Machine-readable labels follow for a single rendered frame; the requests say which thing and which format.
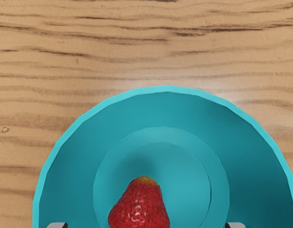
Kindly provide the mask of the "red strawberry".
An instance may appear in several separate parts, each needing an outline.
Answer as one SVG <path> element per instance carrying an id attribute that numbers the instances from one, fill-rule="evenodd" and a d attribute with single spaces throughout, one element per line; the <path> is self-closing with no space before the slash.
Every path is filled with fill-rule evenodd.
<path id="1" fill-rule="evenodd" d="M 148 176 L 129 183 L 107 220 L 110 228 L 170 228 L 160 186 Z"/>

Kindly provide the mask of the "teal bowl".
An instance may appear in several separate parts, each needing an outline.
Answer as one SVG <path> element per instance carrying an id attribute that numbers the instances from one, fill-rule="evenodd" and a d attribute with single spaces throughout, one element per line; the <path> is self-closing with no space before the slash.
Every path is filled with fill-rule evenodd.
<path id="1" fill-rule="evenodd" d="M 293 174 L 276 142 L 231 102 L 171 85 L 108 98 L 64 132 L 41 169 L 32 228 L 109 228 L 142 175 L 158 182 L 171 228 L 293 228 Z"/>

